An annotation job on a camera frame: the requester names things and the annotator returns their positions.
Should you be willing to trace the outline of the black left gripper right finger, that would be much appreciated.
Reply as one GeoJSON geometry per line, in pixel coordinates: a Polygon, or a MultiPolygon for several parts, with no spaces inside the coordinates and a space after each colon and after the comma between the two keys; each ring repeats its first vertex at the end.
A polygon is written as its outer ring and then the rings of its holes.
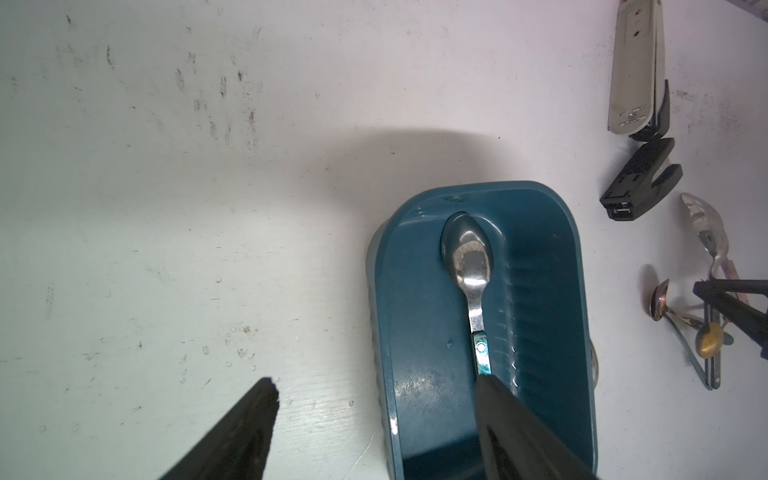
{"type": "Polygon", "coordinates": [[[475,417],[489,479],[594,479],[596,475],[493,375],[475,383],[475,417]]]}

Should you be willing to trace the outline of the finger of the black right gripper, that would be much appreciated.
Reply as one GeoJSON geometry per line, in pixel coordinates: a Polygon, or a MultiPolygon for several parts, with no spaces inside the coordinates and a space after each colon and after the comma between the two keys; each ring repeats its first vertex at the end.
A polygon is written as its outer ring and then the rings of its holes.
{"type": "Polygon", "coordinates": [[[762,313],[732,296],[732,293],[744,293],[766,297],[766,280],[699,281],[694,284],[693,293],[705,304],[719,311],[759,345],[760,356],[767,359],[767,313],[762,313]]]}

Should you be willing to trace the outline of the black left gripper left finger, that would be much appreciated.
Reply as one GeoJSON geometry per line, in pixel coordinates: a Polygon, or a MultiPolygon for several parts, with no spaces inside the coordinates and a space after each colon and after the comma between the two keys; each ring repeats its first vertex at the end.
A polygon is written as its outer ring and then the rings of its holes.
{"type": "Polygon", "coordinates": [[[264,377],[163,477],[261,479],[278,411],[277,387],[264,377]]]}

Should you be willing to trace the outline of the silver spoon pink handle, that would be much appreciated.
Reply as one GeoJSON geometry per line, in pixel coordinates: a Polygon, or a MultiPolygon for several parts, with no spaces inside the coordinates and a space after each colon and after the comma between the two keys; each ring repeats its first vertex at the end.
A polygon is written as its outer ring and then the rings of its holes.
{"type": "Polygon", "coordinates": [[[689,211],[697,237],[712,257],[709,277],[714,279],[722,271],[726,280],[739,280],[735,264],[728,258],[729,240],[720,214],[709,203],[691,193],[682,193],[680,198],[689,211]]]}

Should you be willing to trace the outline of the silver spoon teal handle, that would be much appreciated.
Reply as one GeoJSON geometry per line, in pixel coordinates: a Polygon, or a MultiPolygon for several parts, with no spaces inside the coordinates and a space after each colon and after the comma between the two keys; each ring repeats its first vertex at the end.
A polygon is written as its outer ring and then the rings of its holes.
{"type": "Polygon", "coordinates": [[[482,306],[483,294],[493,270],[488,237],[468,213],[457,212],[448,218],[443,227],[440,252],[446,270],[465,297],[475,373],[491,375],[482,306]]]}

